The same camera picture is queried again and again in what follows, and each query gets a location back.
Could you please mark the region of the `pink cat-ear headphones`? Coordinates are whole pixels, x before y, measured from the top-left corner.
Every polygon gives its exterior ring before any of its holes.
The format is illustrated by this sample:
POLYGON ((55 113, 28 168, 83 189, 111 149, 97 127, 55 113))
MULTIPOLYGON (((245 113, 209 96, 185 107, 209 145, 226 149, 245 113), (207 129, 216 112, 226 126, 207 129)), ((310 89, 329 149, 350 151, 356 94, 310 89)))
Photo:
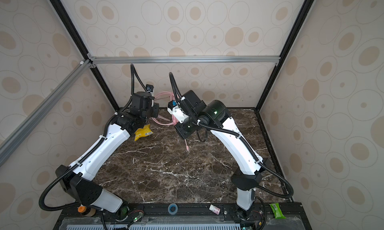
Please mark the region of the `pink cat-ear headphones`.
MULTIPOLYGON (((174 101, 175 96, 173 92, 160 92, 155 95, 155 100, 168 100, 174 101)), ((159 115, 156 118, 152 118, 153 122, 160 126, 175 126, 179 121, 167 112, 167 107, 159 109, 159 115)))

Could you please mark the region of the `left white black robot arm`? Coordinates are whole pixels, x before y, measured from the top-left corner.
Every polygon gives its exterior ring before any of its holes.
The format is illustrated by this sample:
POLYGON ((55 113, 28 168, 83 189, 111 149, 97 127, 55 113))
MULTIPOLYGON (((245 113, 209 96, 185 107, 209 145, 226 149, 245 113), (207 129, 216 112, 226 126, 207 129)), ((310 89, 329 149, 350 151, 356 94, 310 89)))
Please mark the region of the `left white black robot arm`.
POLYGON ((107 121, 99 139, 69 166, 61 165, 57 168, 57 178, 47 186, 39 198, 41 210, 54 212, 80 206, 107 211, 120 220, 128 216, 127 202, 96 184, 93 179, 122 143, 130 137, 135 137, 140 130, 148 126, 150 118, 158 115, 159 105, 155 103, 154 86, 144 85, 134 65, 130 66, 130 70, 131 86, 134 87, 135 80, 138 80, 144 90, 135 92, 131 89, 128 103, 107 121), (57 184, 60 184, 75 202, 58 207, 48 206, 45 203, 46 197, 57 184))

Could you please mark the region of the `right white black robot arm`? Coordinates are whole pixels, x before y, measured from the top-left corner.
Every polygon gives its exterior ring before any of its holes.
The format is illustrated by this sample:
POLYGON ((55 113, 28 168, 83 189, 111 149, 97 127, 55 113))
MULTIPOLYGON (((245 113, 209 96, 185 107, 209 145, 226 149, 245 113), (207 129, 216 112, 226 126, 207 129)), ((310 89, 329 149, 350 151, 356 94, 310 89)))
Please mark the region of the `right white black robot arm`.
POLYGON ((231 181, 237 188, 237 205, 243 211, 249 211, 254 202, 254 189, 260 189, 270 195, 289 199, 294 194, 292 185, 280 174, 267 166, 264 160, 245 139, 236 125, 230 111, 219 100, 206 105, 194 91, 181 94, 173 73, 169 74, 175 99, 168 104, 168 112, 177 119, 175 129, 184 140, 200 129, 210 131, 230 152, 238 164, 231 181), (287 189, 287 193, 278 194, 260 186, 262 172, 274 175, 287 189))

